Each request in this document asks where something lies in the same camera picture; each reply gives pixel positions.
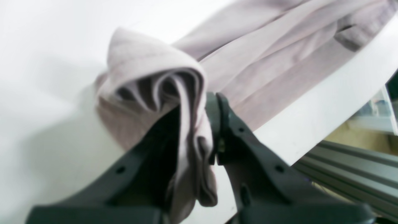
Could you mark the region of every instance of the white table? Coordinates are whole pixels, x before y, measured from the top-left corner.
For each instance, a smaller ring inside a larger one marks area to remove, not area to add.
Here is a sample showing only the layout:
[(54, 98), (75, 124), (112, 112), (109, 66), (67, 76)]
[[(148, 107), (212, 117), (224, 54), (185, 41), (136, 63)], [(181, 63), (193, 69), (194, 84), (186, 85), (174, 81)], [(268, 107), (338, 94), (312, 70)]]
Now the white table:
[[(0, 223), (80, 190), (122, 154), (93, 110), (91, 83), (125, 26), (171, 43), (231, 0), (0, 2)], [(255, 131), (293, 164), (358, 110), (398, 68), (398, 18), (354, 59)], [(232, 189), (216, 167), (219, 204), (184, 223), (224, 223)]]

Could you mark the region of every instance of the lavender fabric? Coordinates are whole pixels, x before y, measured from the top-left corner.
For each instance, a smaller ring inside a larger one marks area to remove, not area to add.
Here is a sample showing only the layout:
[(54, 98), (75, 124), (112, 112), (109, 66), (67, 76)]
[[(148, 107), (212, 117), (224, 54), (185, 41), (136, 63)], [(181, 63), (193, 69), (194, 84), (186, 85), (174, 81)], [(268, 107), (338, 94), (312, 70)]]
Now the lavender fabric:
[(239, 0), (172, 45), (119, 28), (96, 81), (98, 113), (129, 150), (181, 105), (165, 198), (179, 223), (195, 200), (217, 204), (207, 91), (223, 92), (256, 129), (352, 58), (395, 11), (392, 0)]

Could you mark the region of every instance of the pink cloth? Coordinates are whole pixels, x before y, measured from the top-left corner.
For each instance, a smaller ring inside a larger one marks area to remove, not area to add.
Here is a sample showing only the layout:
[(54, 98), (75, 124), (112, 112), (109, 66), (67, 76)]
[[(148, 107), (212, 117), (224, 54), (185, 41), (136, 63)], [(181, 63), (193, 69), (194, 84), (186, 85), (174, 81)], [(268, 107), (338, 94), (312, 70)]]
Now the pink cloth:
[(168, 192), (179, 223), (196, 199), (217, 204), (206, 91), (223, 92), (256, 129), (352, 58), (395, 10), (391, 0), (239, 0), (172, 46), (118, 29), (96, 82), (98, 113), (129, 150), (181, 105)]

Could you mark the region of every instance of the screw hole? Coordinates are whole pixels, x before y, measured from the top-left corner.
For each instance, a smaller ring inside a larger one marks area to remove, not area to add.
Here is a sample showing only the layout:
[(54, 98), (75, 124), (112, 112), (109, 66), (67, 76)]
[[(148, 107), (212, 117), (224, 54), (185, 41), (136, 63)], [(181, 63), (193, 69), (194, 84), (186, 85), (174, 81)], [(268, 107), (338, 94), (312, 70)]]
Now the screw hole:
[(116, 173), (117, 173), (117, 174), (122, 174), (122, 173), (124, 173), (124, 171), (126, 171), (126, 168), (123, 166), (123, 167), (119, 167), (119, 168), (116, 170)]
[(281, 167), (280, 165), (277, 165), (277, 166), (275, 167), (275, 169), (276, 169), (276, 171), (278, 171), (278, 172), (280, 172), (280, 173), (283, 173), (283, 172), (285, 171), (285, 169), (284, 169), (283, 167)]
[(248, 187), (246, 186), (246, 184), (243, 184), (240, 188), (240, 197), (242, 200), (242, 204), (244, 206), (250, 205), (250, 201), (251, 201), (250, 191), (249, 191)]

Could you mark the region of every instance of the cloth fold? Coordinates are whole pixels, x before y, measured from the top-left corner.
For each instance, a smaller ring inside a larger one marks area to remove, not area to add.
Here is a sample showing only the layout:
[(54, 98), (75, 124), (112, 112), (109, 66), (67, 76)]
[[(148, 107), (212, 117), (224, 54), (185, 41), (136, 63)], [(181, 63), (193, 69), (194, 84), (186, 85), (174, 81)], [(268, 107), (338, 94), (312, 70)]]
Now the cloth fold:
[(206, 91), (226, 95), (256, 129), (354, 57), (396, 9), (393, 0), (238, 0), (172, 45), (119, 28), (96, 81), (98, 113), (129, 150), (181, 105), (165, 198), (179, 223), (196, 199), (217, 204)]
[(171, 222), (186, 218), (196, 198), (203, 205), (216, 205), (208, 162), (213, 142), (205, 113), (207, 82), (199, 63), (159, 40), (118, 29), (109, 46), (108, 67), (97, 79), (98, 112), (125, 149), (181, 105), (177, 171), (168, 192)]

